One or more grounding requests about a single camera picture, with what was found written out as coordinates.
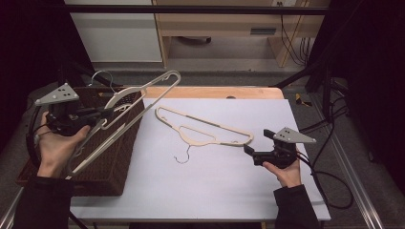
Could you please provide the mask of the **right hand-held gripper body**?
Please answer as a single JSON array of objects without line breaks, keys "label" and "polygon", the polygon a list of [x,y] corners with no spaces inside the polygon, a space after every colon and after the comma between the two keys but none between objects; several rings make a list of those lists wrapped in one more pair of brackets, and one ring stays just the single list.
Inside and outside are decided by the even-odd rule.
[{"label": "right hand-held gripper body", "polygon": [[277,166],[280,169],[287,168],[298,157],[297,143],[316,143],[316,139],[303,135],[290,128],[283,128],[275,133],[271,139],[274,143],[271,152],[256,152],[253,154],[253,163],[261,166],[265,161]]}]

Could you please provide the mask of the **black metal stand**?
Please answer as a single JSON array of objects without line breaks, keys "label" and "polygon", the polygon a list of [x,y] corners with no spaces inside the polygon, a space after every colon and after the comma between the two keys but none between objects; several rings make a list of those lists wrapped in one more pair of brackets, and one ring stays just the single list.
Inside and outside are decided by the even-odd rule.
[{"label": "black metal stand", "polygon": [[331,73],[329,64],[325,61],[315,61],[306,66],[303,70],[295,73],[287,79],[273,85],[273,88],[284,89],[291,83],[307,76],[309,79],[305,85],[308,93],[314,93],[322,88],[322,115],[326,120],[331,120],[330,111],[330,92],[331,92]]},{"label": "black metal stand", "polygon": [[87,77],[90,82],[98,82],[108,88],[119,87],[119,84],[113,82],[113,78],[106,79],[93,68],[85,67],[77,62],[65,62],[59,67],[58,84],[68,83],[71,87],[86,87]]}]

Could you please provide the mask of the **white cabinet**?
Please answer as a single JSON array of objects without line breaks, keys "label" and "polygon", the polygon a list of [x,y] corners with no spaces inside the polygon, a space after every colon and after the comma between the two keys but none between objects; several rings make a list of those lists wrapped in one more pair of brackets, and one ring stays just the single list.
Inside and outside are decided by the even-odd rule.
[{"label": "white cabinet", "polygon": [[161,62],[153,13],[72,13],[94,63]]}]

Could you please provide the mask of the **black curtain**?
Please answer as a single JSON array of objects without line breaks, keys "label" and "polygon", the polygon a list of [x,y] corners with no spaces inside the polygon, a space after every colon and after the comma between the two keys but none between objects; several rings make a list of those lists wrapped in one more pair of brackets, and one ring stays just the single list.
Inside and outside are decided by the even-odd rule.
[{"label": "black curtain", "polygon": [[74,63],[93,65],[67,0],[0,0],[0,153],[26,110],[29,93]]},{"label": "black curtain", "polygon": [[374,153],[405,192],[405,0],[330,0],[310,61],[324,60]]}]

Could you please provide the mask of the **person's right hand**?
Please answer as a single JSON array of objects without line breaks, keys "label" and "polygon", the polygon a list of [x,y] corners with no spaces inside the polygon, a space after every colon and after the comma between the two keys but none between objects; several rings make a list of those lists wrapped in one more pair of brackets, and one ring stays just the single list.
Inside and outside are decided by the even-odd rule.
[{"label": "person's right hand", "polygon": [[263,163],[263,166],[277,177],[282,187],[292,188],[302,184],[299,159],[284,169],[280,169],[267,161]]}]

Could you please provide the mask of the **person's left hand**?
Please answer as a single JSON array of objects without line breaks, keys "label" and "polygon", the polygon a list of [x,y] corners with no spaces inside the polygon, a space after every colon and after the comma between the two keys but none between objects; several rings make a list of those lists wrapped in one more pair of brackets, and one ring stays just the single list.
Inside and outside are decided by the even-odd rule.
[{"label": "person's left hand", "polygon": [[41,127],[36,131],[39,136],[41,153],[37,175],[39,177],[59,178],[76,145],[86,138],[90,127],[84,126],[72,136],[54,134],[46,125],[47,114],[45,112],[42,115]]}]

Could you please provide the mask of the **aluminium rail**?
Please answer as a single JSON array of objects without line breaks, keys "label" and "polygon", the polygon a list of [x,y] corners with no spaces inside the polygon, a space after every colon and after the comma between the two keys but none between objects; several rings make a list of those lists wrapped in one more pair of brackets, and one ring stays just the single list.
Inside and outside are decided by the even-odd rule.
[{"label": "aluminium rail", "polygon": [[330,138],[328,143],[331,144],[340,170],[353,194],[353,198],[368,229],[385,229],[380,216],[373,206],[370,196],[351,164],[340,139],[332,127],[327,127],[326,132]]},{"label": "aluminium rail", "polygon": [[2,207],[0,208],[0,229],[12,228],[15,210],[23,191],[23,188],[17,188],[14,192],[9,193],[6,198],[1,198]]}]

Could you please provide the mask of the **brown woven basket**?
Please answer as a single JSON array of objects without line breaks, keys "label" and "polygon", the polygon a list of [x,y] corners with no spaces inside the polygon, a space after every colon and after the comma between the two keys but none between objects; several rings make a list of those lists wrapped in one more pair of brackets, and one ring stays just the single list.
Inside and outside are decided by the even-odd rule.
[{"label": "brown woven basket", "polygon": [[144,111],[141,92],[130,93],[115,102],[116,112],[108,118],[108,121],[114,120],[132,104],[135,106],[109,129],[99,130],[95,133],[84,145],[80,155],[73,159],[72,168],[75,169],[118,128],[125,128],[125,132],[114,143],[110,144],[104,152],[72,177],[76,197],[114,197],[123,193],[133,144],[141,122],[141,113]]}]

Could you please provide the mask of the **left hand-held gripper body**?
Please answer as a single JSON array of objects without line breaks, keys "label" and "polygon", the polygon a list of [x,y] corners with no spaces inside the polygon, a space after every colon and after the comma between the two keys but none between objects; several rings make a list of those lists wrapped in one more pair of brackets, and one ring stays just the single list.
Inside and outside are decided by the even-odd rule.
[{"label": "left hand-held gripper body", "polygon": [[102,119],[92,118],[94,108],[82,106],[80,96],[65,83],[35,101],[36,106],[48,106],[47,126],[59,135],[75,135],[82,127],[95,127]]}]

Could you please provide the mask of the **white clothes hanger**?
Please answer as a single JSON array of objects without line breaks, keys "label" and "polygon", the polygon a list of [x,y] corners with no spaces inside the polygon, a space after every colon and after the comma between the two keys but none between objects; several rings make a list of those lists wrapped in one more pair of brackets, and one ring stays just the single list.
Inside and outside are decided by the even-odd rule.
[{"label": "white clothes hanger", "polygon": [[[104,141],[96,146],[96,148],[90,152],[90,154],[80,162],[75,168],[72,167],[73,160],[79,157],[85,145],[88,141],[99,131],[107,131],[110,129],[114,124],[116,124],[119,120],[121,120],[127,113],[129,113],[136,105],[140,103],[140,101],[147,96],[148,89],[151,88],[156,83],[159,83],[164,80],[168,80],[171,76],[175,76],[176,80],[165,90],[163,91],[154,102],[149,104],[143,111],[141,111],[136,117],[129,121],[128,124],[124,123],[117,127],[115,131],[113,131]],[[159,100],[161,100],[164,96],[166,96],[172,89],[174,89],[179,83],[181,82],[181,74],[178,71],[168,71],[166,73],[161,74],[160,76],[156,77],[155,79],[149,81],[148,83],[142,86],[131,86],[128,87],[118,93],[115,93],[112,98],[107,102],[105,105],[105,109],[112,108],[114,112],[121,111],[121,114],[114,118],[112,121],[108,121],[106,118],[101,119],[93,130],[88,134],[84,141],[82,141],[78,146],[75,147],[74,153],[71,158],[68,160],[66,166],[66,179],[71,179],[81,173],[86,167],[88,167],[94,160],[96,160],[99,156],[101,156],[111,145],[113,145],[122,135],[124,135],[134,124],[136,124],[143,115],[149,111]],[[116,104],[123,98],[128,95],[133,95],[136,93],[140,93],[140,98],[135,100],[134,102],[126,103],[124,105],[119,105],[115,107]]]}]

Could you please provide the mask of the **wooden desk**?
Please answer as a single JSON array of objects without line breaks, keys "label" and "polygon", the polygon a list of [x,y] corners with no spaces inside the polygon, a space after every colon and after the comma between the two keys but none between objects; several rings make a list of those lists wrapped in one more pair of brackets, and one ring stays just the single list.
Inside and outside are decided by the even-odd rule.
[{"label": "wooden desk", "polygon": [[[152,0],[155,6],[226,6],[326,8],[330,0]],[[297,52],[293,44],[300,38],[313,39],[319,32],[322,15],[267,14],[182,14],[158,13],[163,37],[264,37],[279,67],[286,66]]]}]

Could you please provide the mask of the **beige clothes hanger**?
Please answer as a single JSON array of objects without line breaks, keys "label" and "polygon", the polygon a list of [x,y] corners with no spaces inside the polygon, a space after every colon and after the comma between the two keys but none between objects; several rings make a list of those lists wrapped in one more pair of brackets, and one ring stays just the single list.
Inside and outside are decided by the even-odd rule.
[{"label": "beige clothes hanger", "polygon": [[155,117],[161,123],[174,130],[181,140],[188,145],[186,160],[174,159],[179,164],[185,164],[190,159],[189,150],[192,146],[224,145],[230,147],[243,147],[254,139],[254,134],[238,128],[226,126],[191,114],[158,106]]}]

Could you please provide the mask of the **yellow and black tool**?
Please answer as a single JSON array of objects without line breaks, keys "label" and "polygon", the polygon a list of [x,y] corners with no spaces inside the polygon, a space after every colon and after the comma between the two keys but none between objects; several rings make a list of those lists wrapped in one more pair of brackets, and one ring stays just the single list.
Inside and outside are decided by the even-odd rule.
[{"label": "yellow and black tool", "polygon": [[303,105],[303,106],[306,106],[306,107],[311,107],[312,106],[312,103],[308,102],[308,101],[304,101],[300,94],[295,95],[295,102],[296,102],[297,105]]}]

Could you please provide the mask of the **white board mat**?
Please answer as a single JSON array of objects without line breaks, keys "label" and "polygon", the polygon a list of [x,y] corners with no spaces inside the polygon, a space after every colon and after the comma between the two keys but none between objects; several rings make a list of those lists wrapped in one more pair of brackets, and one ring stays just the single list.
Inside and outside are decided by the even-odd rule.
[{"label": "white board mat", "polygon": [[242,147],[188,145],[155,117],[166,106],[254,134],[251,147],[269,151],[264,129],[297,127],[285,99],[164,98],[143,117],[124,191],[119,197],[76,197],[80,219],[116,221],[262,221],[277,216],[273,195],[279,181],[253,163]]}]

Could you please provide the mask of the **black horizontal frame bar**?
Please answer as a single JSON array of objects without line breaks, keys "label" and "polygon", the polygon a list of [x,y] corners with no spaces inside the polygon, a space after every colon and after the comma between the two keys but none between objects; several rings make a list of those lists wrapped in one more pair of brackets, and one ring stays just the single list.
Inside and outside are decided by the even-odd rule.
[{"label": "black horizontal frame bar", "polygon": [[226,7],[226,6],[144,6],[144,5],[66,5],[69,12],[84,13],[182,13],[182,14],[283,14],[326,15],[330,8]]}]

